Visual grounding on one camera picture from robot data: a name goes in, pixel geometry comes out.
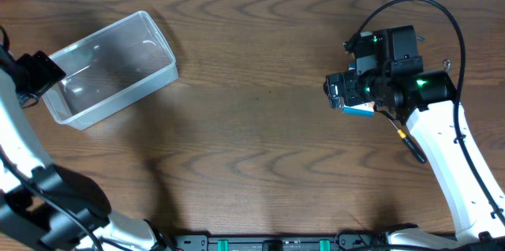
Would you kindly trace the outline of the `blue white screwdriver box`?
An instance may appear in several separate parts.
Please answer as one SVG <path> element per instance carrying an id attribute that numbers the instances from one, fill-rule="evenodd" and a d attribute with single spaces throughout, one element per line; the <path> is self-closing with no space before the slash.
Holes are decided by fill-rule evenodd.
<path id="1" fill-rule="evenodd" d="M 356 116 L 371 118 L 375 112 L 373 109 L 374 105 L 375 105 L 374 102 L 371 102 L 371 103 L 359 104 L 352 107 L 344 106 L 342 112 L 344 114 L 352 114 Z"/>

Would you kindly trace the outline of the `clear plastic container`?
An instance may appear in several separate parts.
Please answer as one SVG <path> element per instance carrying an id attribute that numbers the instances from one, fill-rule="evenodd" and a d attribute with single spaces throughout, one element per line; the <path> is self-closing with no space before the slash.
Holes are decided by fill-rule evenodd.
<path id="1" fill-rule="evenodd" d="M 84 130 L 178 79 L 176 58 L 146 11 L 50 55 L 65 77 L 43 101 L 60 125 Z"/>

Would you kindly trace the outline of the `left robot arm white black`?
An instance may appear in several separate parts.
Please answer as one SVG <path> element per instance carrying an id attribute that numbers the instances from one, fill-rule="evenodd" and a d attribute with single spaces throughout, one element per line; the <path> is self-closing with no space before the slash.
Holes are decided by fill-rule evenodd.
<path id="1" fill-rule="evenodd" d="M 1 32 L 1 232 L 34 250 L 166 250 L 147 221 L 114 212 L 90 178 L 54 163 L 23 110 L 64 72 L 42 51 L 14 58 Z"/>

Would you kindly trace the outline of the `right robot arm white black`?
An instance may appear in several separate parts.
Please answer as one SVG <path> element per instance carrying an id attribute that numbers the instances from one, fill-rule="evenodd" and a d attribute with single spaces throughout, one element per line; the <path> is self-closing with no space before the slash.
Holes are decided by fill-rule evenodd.
<path id="1" fill-rule="evenodd" d="M 469 131 L 457 90 L 445 70 L 426 72 L 413 26 L 360 32 L 344 44 L 355 63 L 326 77 L 333 108 L 386 107 L 417 142 L 409 148 L 429 163 L 462 243 L 504 235 L 504 193 Z"/>

